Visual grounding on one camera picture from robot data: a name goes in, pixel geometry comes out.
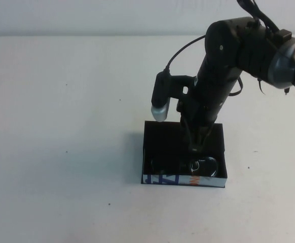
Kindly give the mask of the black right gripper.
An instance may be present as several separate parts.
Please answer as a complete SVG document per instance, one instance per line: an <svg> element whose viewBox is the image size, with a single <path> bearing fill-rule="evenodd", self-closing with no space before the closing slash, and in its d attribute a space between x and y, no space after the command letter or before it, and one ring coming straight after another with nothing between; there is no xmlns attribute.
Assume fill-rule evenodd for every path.
<svg viewBox="0 0 295 243"><path fill-rule="evenodd" d="M186 127L189 151L201 152L223 105L223 94L176 93L176 99L178 99L176 110L180 113L180 125ZM191 133L193 129L196 129L196 145Z"/></svg>

